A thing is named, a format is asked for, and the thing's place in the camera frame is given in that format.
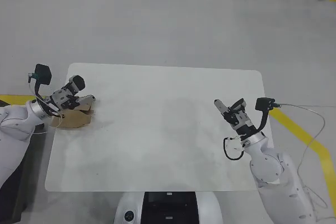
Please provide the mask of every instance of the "yellow tape line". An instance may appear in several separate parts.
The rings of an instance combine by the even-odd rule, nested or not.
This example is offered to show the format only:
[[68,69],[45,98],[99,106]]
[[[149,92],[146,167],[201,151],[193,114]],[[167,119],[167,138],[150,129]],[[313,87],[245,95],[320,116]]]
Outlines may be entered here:
[[34,96],[26,95],[0,95],[0,100],[11,105],[24,105],[27,101],[33,100],[34,98]]
[[[308,132],[304,131],[287,115],[281,112],[281,110],[274,109],[270,111],[269,114],[282,125],[284,125],[292,134],[294,134],[301,142],[305,143],[306,145],[308,145],[313,139],[313,137],[309,135]],[[331,199],[331,204],[334,210],[334,214],[336,216],[336,174],[334,171],[334,165],[332,163],[331,155],[329,153],[329,150],[317,140],[314,140],[311,143],[310,148],[319,155],[321,167],[327,184],[327,189]]]

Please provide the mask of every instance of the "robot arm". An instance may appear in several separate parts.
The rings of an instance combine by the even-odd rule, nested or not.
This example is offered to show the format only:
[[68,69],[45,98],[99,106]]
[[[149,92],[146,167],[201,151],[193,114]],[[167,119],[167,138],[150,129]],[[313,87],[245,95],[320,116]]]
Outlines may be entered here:
[[85,88],[80,76],[73,76],[68,84],[45,99],[38,94],[38,90],[40,84],[50,83],[49,67],[36,65],[35,73],[29,77],[29,82],[31,78],[36,79],[35,95],[40,100],[28,101],[25,106],[0,108],[0,188],[22,161],[36,125],[43,124],[51,116],[60,116],[66,109],[95,101],[92,95],[75,96],[79,90]]
[[263,112],[262,123],[258,129],[245,113],[244,99],[231,107],[226,107],[220,100],[215,100],[214,104],[240,135],[244,152],[251,156],[250,170],[265,210],[273,223],[316,223],[311,202],[304,192],[290,156],[268,148],[268,138],[261,132],[266,125],[268,111],[279,107],[274,101],[269,98],[259,98],[256,101],[255,109]]

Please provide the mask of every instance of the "cable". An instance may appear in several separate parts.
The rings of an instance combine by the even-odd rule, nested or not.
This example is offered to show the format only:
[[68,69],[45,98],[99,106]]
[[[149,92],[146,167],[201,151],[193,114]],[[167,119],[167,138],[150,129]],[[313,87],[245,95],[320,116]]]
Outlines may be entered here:
[[308,108],[303,108],[302,106],[297,106],[297,105],[292,105],[292,104],[280,104],[280,105],[294,106],[294,107],[296,107],[296,108],[301,108],[301,109],[304,109],[304,110],[308,110],[308,111],[310,111],[310,112],[312,112],[312,113],[318,115],[319,117],[321,117],[321,118],[323,119],[323,122],[324,122],[322,128],[321,128],[321,129],[319,130],[319,132],[312,138],[312,140],[309,142],[309,144],[307,144],[307,146],[306,146],[306,148],[305,148],[305,150],[304,150],[304,153],[302,154],[301,161],[300,161],[299,165],[297,166],[297,174],[298,174],[298,176],[300,177],[300,173],[299,173],[299,172],[300,172],[300,167],[301,167],[301,164],[302,164],[302,162],[303,162],[303,160],[304,160],[305,153],[306,153],[307,149],[310,147],[310,145],[312,144],[312,142],[313,142],[313,141],[319,136],[319,134],[324,130],[325,125],[326,125],[326,121],[325,121],[325,118],[324,118],[321,114],[317,113],[317,112],[314,111],[314,110],[310,110],[310,109],[308,109]]
[[320,222],[321,220],[329,220],[329,219],[331,219],[331,218],[333,218],[333,219],[336,220],[336,217],[334,217],[334,216],[330,216],[330,217],[318,218],[318,219],[316,219],[316,222]]
[[226,141],[226,140],[230,141],[230,140],[238,139],[238,138],[240,138],[241,136],[236,136],[236,137],[233,137],[233,138],[231,138],[231,137],[226,137],[226,138],[224,138],[224,140],[223,140],[223,149],[224,149],[225,156],[226,156],[229,160],[236,161],[236,160],[241,159],[242,156],[244,155],[244,151],[242,151],[241,154],[240,154],[240,156],[237,157],[237,158],[232,158],[232,157],[228,156],[228,153],[226,152],[226,149],[225,149],[225,141]]
[[[303,152],[302,157],[301,157],[301,161],[300,161],[300,163],[299,163],[299,165],[298,165],[298,167],[297,167],[297,175],[298,175],[298,178],[299,178],[300,181],[301,181],[301,184],[302,184],[303,188],[307,188],[308,190],[310,190],[311,192],[313,192],[313,193],[314,193],[314,194],[315,194],[315,195],[316,195],[316,196],[317,196],[317,197],[324,203],[324,205],[325,205],[325,206],[320,205],[320,204],[317,203],[315,200],[313,200],[313,199],[311,198],[311,196],[308,194],[309,199],[310,199],[310,203],[311,203],[311,205],[312,205],[313,210],[316,211],[316,210],[315,210],[315,207],[314,207],[314,203],[315,203],[316,205],[318,205],[319,207],[321,207],[321,208],[328,208],[328,205],[327,205],[326,201],[325,201],[325,200],[324,200],[318,193],[314,192],[310,187],[308,187],[306,184],[304,184],[304,181],[302,180],[302,178],[301,178],[301,176],[300,176],[300,167],[301,167],[301,165],[302,165],[302,162],[304,161],[304,157],[305,157],[306,151],[307,151],[307,149],[310,147],[310,145],[313,143],[313,141],[316,140],[316,138],[319,136],[319,134],[324,130],[325,125],[326,125],[326,120],[325,120],[325,118],[324,118],[321,114],[317,113],[316,111],[314,111],[314,110],[310,110],[310,109],[308,109],[308,108],[303,108],[302,106],[292,105],[292,104],[280,104],[280,105],[294,106],[294,107],[296,107],[296,108],[300,108],[300,109],[304,109],[304,110],[310,111],[310,112],[312,112],[312,113],[318,115],[319,117],[321,117],[322,120],[323,120],[323,126],[321,127],[321,129],[319,130],[319,132],[312,138],[312,140],[309,142],[309,144],[307,144],[306,148],[304,149],[304,152]],[[324,218],[317,218],[317,216],[316,216],[316,222],[319,222],[319,221],[321,221],[321,220],[331,219],[331,218],[335,218],[335,219],[336,219],[336,217],[334,217],[334,216],[331,216],[331,217],[324,217]]]

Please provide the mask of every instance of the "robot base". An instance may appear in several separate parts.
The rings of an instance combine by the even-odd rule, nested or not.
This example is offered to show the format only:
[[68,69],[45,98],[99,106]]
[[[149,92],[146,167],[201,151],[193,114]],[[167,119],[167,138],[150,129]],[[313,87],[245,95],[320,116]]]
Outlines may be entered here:
[[223,224],[213,192],[126,192],[114,224]]

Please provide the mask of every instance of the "floor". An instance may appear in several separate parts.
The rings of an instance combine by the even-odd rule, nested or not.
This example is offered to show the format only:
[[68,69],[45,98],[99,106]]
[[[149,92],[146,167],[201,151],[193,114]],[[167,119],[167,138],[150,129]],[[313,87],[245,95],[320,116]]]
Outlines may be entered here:
[[[52,89],[71,63],[254,69],[269,97],[311,107],[326,118],[318,140],[336,172],[336,2],[318,0],[17,0],[0,1],[0,94],[29,95],[26,74],[50,66]],[[50,94],[46,88],[43,94]],[[284,113],[311,134],[321,120]],[[271,119],[277,149],[295,163],[304,145]],[[112,223],[121,193],[54,193],[44,188],[53,133],[42,136],[32,195],[21,223]],[[305,183],[328,203],[319,158],[306,154]],[[272,223],[257,192],[217,192],[224,221]],[[334,220],[321,223],[336,223]]]

